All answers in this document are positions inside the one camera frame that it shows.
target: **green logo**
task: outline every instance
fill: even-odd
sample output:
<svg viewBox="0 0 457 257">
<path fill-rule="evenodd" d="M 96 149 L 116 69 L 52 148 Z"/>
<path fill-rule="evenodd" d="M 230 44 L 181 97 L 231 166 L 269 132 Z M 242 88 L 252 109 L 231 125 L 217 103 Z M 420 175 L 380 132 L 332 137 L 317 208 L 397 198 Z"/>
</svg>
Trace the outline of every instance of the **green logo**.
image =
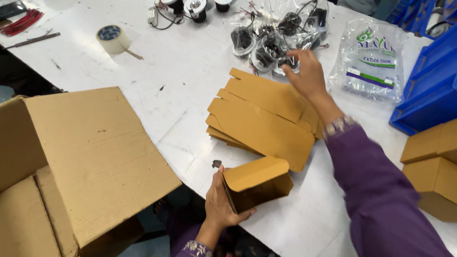
<svg viewBox="0 0 457 257">
<path fill-rule="evenodd" d="M 362 34 L 359 34 L 357 36 L 357 40 L 359 42 L 364 42 L 364 41 L 370 40 L 373 38 L 372 34 L 373 34 L 373 30 L 370 29 L 370 27 L 368 27 L 368 29 L 365 32 L 363 32 Z"/>
</svg>

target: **bundle of red wires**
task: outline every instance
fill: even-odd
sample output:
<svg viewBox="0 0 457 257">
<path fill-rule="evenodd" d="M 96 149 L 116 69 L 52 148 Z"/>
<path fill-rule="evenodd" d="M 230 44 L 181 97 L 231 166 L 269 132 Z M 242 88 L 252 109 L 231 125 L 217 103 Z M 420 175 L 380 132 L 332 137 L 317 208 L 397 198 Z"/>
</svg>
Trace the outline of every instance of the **bundle of red wires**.
<svg viewBox="0 0 457 257">
<path fill-rule="evenodd" d="M 3 35 L 7 35 L 9 37 L 14 36 L 18 33 L 21 33 L 31 25 L 33 25 L 35 22 L 37 22 L 44 13 L 38 11 L 37 9 L 29 9 L 27 10 L 26 15 L 21 18 L 20 20 L 5 26 L 3 28 L 0 28 L 0 32 Z"/>
</svg>

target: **stack of flattened cardboard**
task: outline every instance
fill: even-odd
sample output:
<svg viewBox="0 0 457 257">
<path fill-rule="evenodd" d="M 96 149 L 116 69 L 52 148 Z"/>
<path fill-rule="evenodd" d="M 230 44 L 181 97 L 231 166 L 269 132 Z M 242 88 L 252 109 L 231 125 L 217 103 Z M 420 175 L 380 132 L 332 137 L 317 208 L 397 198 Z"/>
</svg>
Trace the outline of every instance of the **stack of flattened cardboard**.
<svg viewBox="0 0 457 257">
<path fill-rule="evenodd" d="M 210 104 L 210 136 L 229 146 L 287 160 L 301 172 L 322 123 L 311 105 L 290 84 L 232 69 L 225 88 Z"/>
<path fill-rule="evenodd" d="M 117 256 L 181 185 L 117 87 L 18 96 L 0 121 L 0 256 Z"/>
<path fill-rule="evenodd" d="M 421 194 L 419 207 L 442 221 L 457 222 L 457 119 L 408 138 L 400 161 Z"/>
</svg>

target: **purple clothing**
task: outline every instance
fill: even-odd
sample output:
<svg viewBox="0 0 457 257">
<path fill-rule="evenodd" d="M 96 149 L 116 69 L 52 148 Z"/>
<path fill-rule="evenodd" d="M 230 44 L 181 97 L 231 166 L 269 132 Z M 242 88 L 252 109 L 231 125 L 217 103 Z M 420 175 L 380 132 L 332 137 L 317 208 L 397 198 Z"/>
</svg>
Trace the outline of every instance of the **purple clothing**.
<svg viewBox="0 0 457 257">
<path fill-rule="evenodd" d="M 417 208 L 419 194 L 360 125 L 339 118 L 326 126 L 324 137 L 360 257 L 452 257 Z"/>
</svg>

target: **embroidered cuff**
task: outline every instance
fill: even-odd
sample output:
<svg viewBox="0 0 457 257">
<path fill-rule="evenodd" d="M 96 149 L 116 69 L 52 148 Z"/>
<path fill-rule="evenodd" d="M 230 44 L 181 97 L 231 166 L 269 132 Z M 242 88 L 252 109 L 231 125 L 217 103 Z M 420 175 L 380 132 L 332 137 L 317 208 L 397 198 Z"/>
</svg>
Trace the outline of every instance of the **embroidered cuff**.
<svg viewBox="0 0 457 257">
<path fill-rule="evenodd" d="M 194 257 L 213 257 L 213 253 L 206 245 L 194 240 L 187 242 L 182 251 Z"/>
<path fill-rule="evenodd" d="M 322 136 L 324 137 L 325 141 L 328 141 L 329 138 L 338 137 L 359 126 L 359 123 L 352 117 L 339 117 L 325 126 L 324 130 L 322 131 Z"/>
</svg>

